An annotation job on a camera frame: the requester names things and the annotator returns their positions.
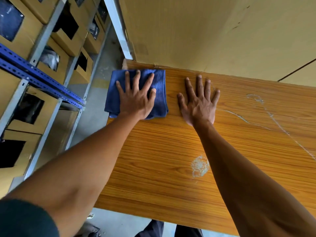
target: black pants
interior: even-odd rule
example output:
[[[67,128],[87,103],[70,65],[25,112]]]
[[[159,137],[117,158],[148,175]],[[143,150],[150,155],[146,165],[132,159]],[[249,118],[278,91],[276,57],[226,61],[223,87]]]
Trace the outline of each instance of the black pants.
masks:
[[[152,220],[147,227],[135,237],[162,237],[164,222]],[[177,225],[174,237],[203,237],[202,230]]]

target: scratch mark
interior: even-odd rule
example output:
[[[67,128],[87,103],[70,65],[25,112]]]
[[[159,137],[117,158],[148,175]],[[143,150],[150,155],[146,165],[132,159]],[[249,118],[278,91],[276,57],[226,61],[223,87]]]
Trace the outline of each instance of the scratch mark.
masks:
[[[206,157],[198,156],[191,164],[192,175],[194,177],[202,177],[210,169],[209,161]]]
[[[280,130],[282,130],[285,134],[287,134],[297,145],[299,145],[304,151],[306,151],[307,154],[309,154],[314,160],[316,160],[315,156],[310,153],[309,150],[307,150],[304,146],[302,146],[300,143],[297,142],[296,139],[294,139],[289,132],[287,132],[278,122],[277,120],[274,118],[274,115],[272,113],[270,113],[268,111],[268,109],[264,106],[264,101],[263,99],[258,96],[258,95],[254,95],[254,94],[248,94],[246,95],[247,98],[250,98],[250,99],[254,99],[255,101],[257,102],[260,102],[264,108],[264,110],[267,112],[267,114],[270,116],[270,118],[274,121],[275,124],[277,124],[277,126],[280,128]]]
[[[222,110],[222,109],[217,109],[217,110],[219,110],[219,111],[226,111],[226,112],[228,112],[228,113],[231,113],[231,114],[237,116],[238,118],[242,119],[244,122],[246,122],[246,123],[248,123],[248,124],[260,126],[260,127],[265,128],[265,129],[267,129],[267,130],[271,130],[270,128],[264,127],[264,126],[262,126],[262,125],[255,124],[255,123],[251,123],[251,122],[247,121],[245,118],[243,118],[243,116],[238,115],[238,114],[236,114],[236,113],[234,113],[234,112],[227,111],[227,110]]]

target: hand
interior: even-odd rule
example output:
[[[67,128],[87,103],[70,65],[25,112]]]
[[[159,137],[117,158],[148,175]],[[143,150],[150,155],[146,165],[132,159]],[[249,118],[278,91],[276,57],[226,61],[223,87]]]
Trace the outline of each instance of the hand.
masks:
[[[119,91],[120,98],[120,116],[132,115],[137,118],[137,121],[145,119],[152,108],[154,107],[154,101],[156,97],[156,89],[153,88],[150,91],[149,99],[147,98],[147,92],[153,82],[154,74],[150,74],[144,87],[139,89],[140,71],[136,71],[136,75],[133,79],[133,89],[130,85],[130,73],[125,72],[125,92],[123,91],[119,81],[116,81],[116,87]]]
[[[189,103],[186,105],[184,96],[181,93],[178,94],[178,103],[186,123],[193,126],[196,121],[206,120],[214,124],[216,104],[220,91],[216,90],[214,97],[211,99],[211,81],[206,80],[204,90],[201,75],[197,77],[197,95],[195,95],[188,77],[185,80],[185,86]]]

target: concrete floor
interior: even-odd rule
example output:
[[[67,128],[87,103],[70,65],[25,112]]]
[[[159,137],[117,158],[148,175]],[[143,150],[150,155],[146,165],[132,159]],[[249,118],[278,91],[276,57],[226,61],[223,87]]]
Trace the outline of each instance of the concrete floor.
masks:
[[[104,112],[107,88],[113,70],[122,68],[119,41],[111,27],[99,66],[87,97],[86,109],[82,113],[71,146],[79,143],[106,125],[108,113]],[[102,237],[133,237],[142,231],[150,219],[93,208],[94,217],[90,223],[101,229]],[[176,225],[165,223],[163,237],[173,237]],[[213,231],[203,230],[204,237],[231,237]]]

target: dark sleeve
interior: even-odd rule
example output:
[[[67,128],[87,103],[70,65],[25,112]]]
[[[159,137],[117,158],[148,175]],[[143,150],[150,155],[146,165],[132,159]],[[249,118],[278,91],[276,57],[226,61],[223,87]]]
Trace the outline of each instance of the dark sleeve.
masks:
[[[43,208],[17,199],[0,200],[0,233],[3,237],[59,237]]]

